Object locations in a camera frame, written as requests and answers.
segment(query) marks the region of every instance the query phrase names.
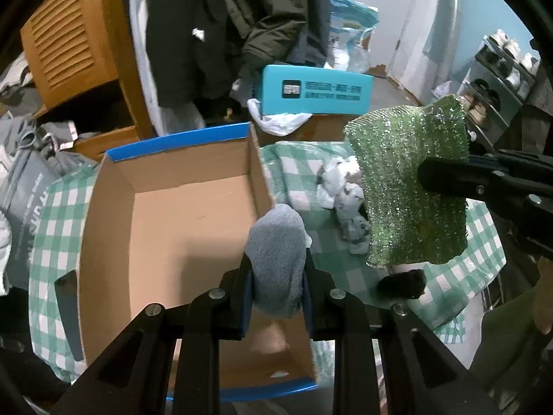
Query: wooden louvered door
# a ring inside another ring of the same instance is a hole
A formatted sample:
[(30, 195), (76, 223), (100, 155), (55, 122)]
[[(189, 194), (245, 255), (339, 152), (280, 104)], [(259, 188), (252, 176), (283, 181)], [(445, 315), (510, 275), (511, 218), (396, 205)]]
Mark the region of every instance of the wooden louvered door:
[(117, 79), (101, 0), (45, 0), (21, 29), (44, 105)]

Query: teal box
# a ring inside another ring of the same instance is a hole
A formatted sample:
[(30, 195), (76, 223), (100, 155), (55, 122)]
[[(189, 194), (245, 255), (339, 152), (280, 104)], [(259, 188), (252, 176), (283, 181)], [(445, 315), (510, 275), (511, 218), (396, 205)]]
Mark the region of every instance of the teal box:
[(351, 114), (369, 111), (373, 77), (367, 74), (293, 65), (263, 69), (258, 98), (264, 116)]

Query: green sparkly cloth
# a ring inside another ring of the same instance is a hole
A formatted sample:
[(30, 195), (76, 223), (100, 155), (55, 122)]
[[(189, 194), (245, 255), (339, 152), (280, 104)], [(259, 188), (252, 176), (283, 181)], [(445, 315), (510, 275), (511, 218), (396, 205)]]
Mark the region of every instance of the green sparkly cloth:
[(368, 265), (446, 263), (467, 247), (465, 200), (426, 192), (417, 168), (427, 157), (468, 160), (460, 102), (369, 112), (344, 131), (363, 174), (372, 231)]

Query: gray bag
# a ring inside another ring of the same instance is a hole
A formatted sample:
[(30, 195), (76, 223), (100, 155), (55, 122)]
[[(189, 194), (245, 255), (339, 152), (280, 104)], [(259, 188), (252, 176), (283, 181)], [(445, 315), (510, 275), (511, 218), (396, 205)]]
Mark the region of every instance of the gray bag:
[(53, 136), (40, 139), (30, 123), (24, 123), (16, 133), (16, 159), (0, 186), (0, 209), (12, 228), (12, 251), (6, 266), (8, 284), (28, 290), (32, 243), (48, 187), (81, 164), (95, 162), (77, 153), (58, 151)]

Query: jacket sleeve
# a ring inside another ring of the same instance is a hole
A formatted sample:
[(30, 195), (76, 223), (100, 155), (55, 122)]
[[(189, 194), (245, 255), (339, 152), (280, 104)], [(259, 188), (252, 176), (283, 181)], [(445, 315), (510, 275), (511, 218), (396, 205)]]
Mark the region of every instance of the jacket sleeve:
[(284, 59), (307, 23), (307, 0), (258, 0), (263, 16), (242, 49), (241, 77)]

